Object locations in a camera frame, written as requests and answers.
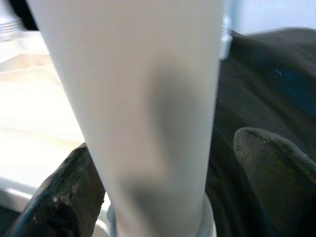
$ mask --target white cylinder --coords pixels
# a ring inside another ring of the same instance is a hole
[[[116,214],[118,237],[194,237],[221,0],[29,0]]]

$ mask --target white tube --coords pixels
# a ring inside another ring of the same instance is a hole
[[[117,236],[195,236],[222,1],[29,4],[110,196]]]

